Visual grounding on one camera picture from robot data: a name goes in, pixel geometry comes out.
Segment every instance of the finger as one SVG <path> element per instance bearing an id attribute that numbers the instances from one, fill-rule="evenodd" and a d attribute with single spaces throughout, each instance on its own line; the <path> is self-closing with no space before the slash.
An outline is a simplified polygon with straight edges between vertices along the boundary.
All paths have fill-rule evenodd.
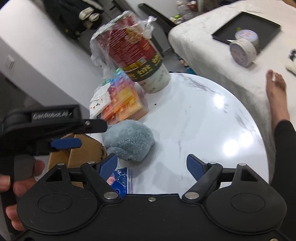
<path id="1" fill-rule="evenodd" d="M 12 221 L 18 221 L 19 217 L 17 215 L 17 205 L 11 205 L 6 207 L 6 215 Z"/>
<path id="2" fill-rule="evenodd" d="M 20 221 L 11 221 L 11 224 L 14 227 L 14 229 L 16 229 L 18 231 L 24 231 L 25 230 Z"/>
<path id="3" fill-rule="evenodd" d="M 17 181 L 13 183 L 13 192 L 18 197 L 21 197 L 25 194 L 26 191 L 28 191 L 34 184 L 36 183 L 36 180 L 34 178 L 29 178 L 24 181 Z"/>
<path id="4" fill-rule="evenodd" d="M 45 168 L 45 164 L 43 161 L 41 160 L 37 160 L 35 162 L 35 165 L 34 165 L 34 173 L 33 173 L 33 176 L 39 176 L 42 174 L 43 170 Z"/>
<path id="5" fill-rule="evenodd" d="M 10 176 L 0 175 L 0 192 L 6 192 L 10 188 Z"/>

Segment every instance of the white marble tabletop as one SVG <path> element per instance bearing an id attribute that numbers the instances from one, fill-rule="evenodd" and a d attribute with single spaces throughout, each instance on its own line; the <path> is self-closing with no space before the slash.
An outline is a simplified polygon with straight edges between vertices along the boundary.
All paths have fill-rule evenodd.
<path id="1" fill-rule="evenodd" d="M 139 121 L 156 143 L 141 164 L 119 161 L 132 169 L 136 194 L 179 193 L 196 181 L 186 168 L 194 154 L 224 167 L 247 163 L 268 181 L 268 162 L 260 132 L 242 103 L 220 85 L 190 74 L 173 73 L 171 82 L 146 94 L 149 112 Z M 100 134 L 91 136 L 102 141 Z"/>

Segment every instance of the blue gripper pad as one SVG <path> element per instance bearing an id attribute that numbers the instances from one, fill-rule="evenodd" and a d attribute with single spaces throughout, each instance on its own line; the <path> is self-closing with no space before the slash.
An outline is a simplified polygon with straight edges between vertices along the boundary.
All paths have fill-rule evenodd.
<path id="1" fill-rule="evenodd" d="M 199 163 L 196 159 L 198 159 L 194 155 L 188 155 L 187 156 L 187 170 L 191 173 L 191 175 L 194 177 L 196 181 L 198 181 L 204 174 L 204 168 L 201 163 L 203 163 L 201 160 L 199 160 L 201 163 Z"/>
<path id="2" fill-rule="evenodd" d="M 81 146 L 82 142 L 79 138 L 57 139 L 51 143 L 51 147 L 57 150 L 79 148 Z"/>
<path id="3" fill-rule="evenodd" d="M 103 164 L 98 163 L 100 165 L 99 174 L 105 181 L 107 181 L 117 168 L 117 155 L 110 154 L 102 161 L 102 163 Z"/>

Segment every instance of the bare foot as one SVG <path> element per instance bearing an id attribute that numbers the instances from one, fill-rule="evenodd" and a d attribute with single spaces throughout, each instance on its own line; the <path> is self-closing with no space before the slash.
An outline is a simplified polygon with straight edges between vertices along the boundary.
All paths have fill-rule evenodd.
<path id="1" fill-rule="evenodd" d="M 279 122 L 290 121 L 290 115 L 287 107 L 286 82 L 281 74 L 271 69 L 266 73 L 266 93 L 271 109 L 271 127 L 274 131 Z"/>

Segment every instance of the blue package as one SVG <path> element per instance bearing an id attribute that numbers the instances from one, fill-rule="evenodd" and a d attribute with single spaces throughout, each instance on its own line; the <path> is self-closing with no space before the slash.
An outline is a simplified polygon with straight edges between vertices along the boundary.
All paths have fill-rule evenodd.
<path id="1" fill-rule="evenodd" d="M 127 167 L 115 170 L 108 178 L 107 183 L 124 198 L 126 194 L 132 193 L 131 170 Z"/>

